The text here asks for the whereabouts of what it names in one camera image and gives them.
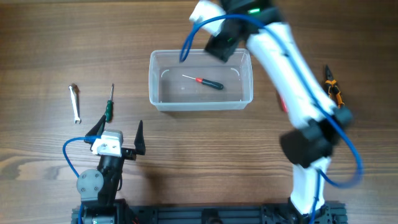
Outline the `green handled screwdriver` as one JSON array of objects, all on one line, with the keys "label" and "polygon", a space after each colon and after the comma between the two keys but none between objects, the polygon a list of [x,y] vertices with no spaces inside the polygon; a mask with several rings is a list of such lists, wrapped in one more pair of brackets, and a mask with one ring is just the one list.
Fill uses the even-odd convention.
[{"label": "green handled screwdriver", "polygon": [[113,93],[114,93],[114,84],[111,85],[111,93],[109,96],[109,100],[107,101],[106,104],[106,110],[104,112],[107,123],[110,122],[113,118]]}]

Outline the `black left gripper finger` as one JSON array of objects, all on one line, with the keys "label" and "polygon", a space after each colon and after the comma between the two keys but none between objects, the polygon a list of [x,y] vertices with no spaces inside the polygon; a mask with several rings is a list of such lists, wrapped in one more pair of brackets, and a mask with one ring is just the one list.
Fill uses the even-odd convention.
[{"label": "black left gripper finger", "polygon": [[93,138],[95,136],[102,135],[105,124],[106,124],[106,116],[102,115],[99,121],[87,132],[87,134],[85,135],[84,142],[92,144]]},{"label": "black left gripper finger", "polygon": [[144,141],[144,132],[143,132],[143,121],[140,120],[139,126],[137,129],[136,137],[134,140],[135,145],[135,154],[144,156],[146,154],[146,145]]}]

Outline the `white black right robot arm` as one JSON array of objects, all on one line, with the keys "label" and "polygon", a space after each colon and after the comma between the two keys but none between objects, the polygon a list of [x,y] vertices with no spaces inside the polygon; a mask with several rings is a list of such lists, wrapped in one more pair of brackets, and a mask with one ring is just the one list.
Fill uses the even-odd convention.
[{"label": "white black right robot arm", "polygon": [[190,16],[211,37],[205,50],[227,61],[240,42],[267,72],[287,108],[293,130],[279,142],[293,165],[287,217],[314,223],[326,214],[323,189],[334,147],[347,141],[351,111],[320,86],[297,47],[289,23],[271,1],[200,1]]}]

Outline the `small silver wrench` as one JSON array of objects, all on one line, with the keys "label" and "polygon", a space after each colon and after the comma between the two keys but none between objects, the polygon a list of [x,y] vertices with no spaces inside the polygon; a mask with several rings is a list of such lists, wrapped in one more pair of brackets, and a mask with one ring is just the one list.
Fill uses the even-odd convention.
[{"label": "small silver wrench", "polygon": [[74,113],[74,122],[75,124],[80,124],[81,118],[78,107],[78,92],[76,90],[76,85],[72,83],[71,85],[68,86],[68,89],[70,90],[70,97]]}]

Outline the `red handled cutters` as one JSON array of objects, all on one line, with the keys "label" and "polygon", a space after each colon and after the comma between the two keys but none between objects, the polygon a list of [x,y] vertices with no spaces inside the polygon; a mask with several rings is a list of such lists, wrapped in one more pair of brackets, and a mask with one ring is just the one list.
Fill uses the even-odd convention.
[{"label": "red handled cutters", "polygon": [[280,108],[283,112],[288,113],[288,109],[287,106],[285,104],[285,101],[283,99],[283,97],[279,96],[279,104],[280,104]]}]

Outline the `orange black needle-nose pliers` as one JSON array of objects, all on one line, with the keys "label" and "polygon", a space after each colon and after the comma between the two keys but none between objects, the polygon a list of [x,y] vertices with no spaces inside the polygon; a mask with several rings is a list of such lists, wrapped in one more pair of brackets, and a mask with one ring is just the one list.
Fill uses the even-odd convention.
[{"label": "orange black needle-nose pliers", "polygon": [[335,99],[339,108],[343,108],[345,103],[343,101],[343,97],[338,86],[337,81],[334,79],[334,76],[328,65],[324,66],[324,74],[325,74],[325,82],[324,82],[324,90],[329,96],[330,99]]}]

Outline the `clear plastic container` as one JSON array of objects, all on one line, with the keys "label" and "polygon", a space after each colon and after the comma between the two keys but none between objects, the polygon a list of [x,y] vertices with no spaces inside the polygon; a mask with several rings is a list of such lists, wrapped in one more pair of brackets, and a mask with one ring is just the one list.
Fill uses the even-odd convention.
[{"label": "clear plastic container", "polygon": [[[184,62],[179,50],[155,50],[150,55],[149,99],[159,111],[242,110],[253,100],[251,56],[237,49],[224,63],[204,50],[193,49]],[[216,90],[195,80],[223,84]]]}]

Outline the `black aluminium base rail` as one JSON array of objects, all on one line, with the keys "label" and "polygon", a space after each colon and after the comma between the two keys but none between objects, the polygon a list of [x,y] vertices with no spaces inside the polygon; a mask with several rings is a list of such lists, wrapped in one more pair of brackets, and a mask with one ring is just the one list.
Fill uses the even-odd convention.
[{"label": "black aluminium base rail", "polygon": [[347,223],[345,204],[327,202],[316,215],[300,215],[287,203],[227,207],[150,207],[135,206],[117,215],[84,212],[83,223]]}]

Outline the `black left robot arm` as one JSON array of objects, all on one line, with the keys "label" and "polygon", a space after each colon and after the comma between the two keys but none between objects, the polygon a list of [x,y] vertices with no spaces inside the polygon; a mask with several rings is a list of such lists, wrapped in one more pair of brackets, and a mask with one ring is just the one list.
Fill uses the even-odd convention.
[{"label": "black left robot arm", "polygon": [[143,122],[138,125],[133,149],[122,147],[123,133],[106,129],[105,124],[106,117],[102,116],[85,136],[90,151],[99,156],[99,164],[95,169],[82,172],[77,179],[81,205],[72,211],[74,224],[139,223],[127,202],[117,199],[116,194],[123,184],[124,161],[135,161],[136,156],[146,153]]}]

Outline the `black red screwdriver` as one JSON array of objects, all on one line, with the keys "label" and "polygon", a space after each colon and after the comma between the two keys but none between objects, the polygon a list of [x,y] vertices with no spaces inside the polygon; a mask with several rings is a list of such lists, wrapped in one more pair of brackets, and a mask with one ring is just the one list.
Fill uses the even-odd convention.
[{"label": "black red screwdriver", "polygon": [[187,75],[182,75],[182,76],[185,77],[185,78],[190,78],[192,80],[195,80],[197,83],[209,86],[209,87],[214,88],[216,90],[222,90],[224,88],[223,84],[218,83],[218,82],[214,82],[214,81],[207,80],[207,79],[204,79],[204,78],[193,78],[193,77],[189,77]]}]

